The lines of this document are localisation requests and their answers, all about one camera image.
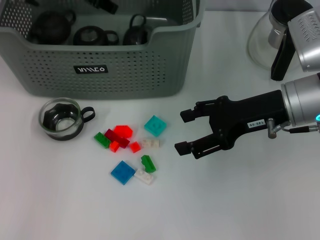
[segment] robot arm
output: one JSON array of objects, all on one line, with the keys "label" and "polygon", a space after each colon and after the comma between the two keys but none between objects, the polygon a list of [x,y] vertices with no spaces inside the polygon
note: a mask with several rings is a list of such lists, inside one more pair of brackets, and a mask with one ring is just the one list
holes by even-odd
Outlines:
[{"label": "robot arm", "polygon": [[180,113],[185,123],[209,117],[212,134],[191,142],[174,145],[182,155],[193,154],[196,159],[219,150],[229,150],[244,134],[268,129],[274,139],[279,130],[317,122],[317,125],[286,130],[291,134],[317,131],[320,126],[320,73],[282,84],[276,90],[240,101],[227,96],[197,102],[194,109]]}]

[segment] white wall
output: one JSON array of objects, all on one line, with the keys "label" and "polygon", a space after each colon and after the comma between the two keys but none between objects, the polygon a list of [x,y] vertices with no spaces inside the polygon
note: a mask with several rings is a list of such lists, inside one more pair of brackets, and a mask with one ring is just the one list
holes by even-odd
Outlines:
[{"label": "white wall", "polygon": [[[320,0],[308,0],[308,2],[314,7],[320,5]],[[207,0],[207,9],[266,12],[270,3],[271,0]]]}]

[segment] glass cup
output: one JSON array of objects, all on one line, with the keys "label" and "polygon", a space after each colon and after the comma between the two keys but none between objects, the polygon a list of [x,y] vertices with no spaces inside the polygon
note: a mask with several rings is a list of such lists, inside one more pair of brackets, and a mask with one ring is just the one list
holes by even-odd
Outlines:
[{"label": "glass cup", "polygon": [[91,106],[80,109],[70,98],[60,97],[48,101],[39,112],[38,121],[44,132],[52,139],[66,141],[76,137],[84,124],[96,116]]}]

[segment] white lego brick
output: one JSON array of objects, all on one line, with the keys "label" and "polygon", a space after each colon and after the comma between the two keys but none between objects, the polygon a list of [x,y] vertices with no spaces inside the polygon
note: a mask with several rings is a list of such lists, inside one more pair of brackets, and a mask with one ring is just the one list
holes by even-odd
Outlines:
[{"label": "white lego brick", "polygon": [[142,147],[158,149],[160,147],[160,141],[158,139],[143,139]]},{"label": "white lego brick", "polygon": [[149,173],[143,171],[142,169],[138,169],[134,176],[138,179],[140,179],[145,184],[150,185],[152,180],[154,179],[154,176],[150,175]]}]

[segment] dark red lego brick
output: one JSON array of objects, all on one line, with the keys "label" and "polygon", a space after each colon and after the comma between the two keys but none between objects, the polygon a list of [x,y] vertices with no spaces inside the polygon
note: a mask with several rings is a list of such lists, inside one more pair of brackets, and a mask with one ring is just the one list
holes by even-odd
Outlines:
[{"label": "dark red lego brick", "polygon": [[125,139],[125,138],[123,138],[123,137],[118,136],[118,135],[117,135],[114,131],[112,131],[111,129],[108,129],[108,130],[105,132],[104,136],[105,136],[106,138],[108,138],[109,140],[111,140],[111,142],[117,142],[117,143],[119,143],[120,147],[123,148],[123,149],[125,149],[125,148],[128,146],[128,144],[130,143],[129,140],[127,140],[127,139]]}]

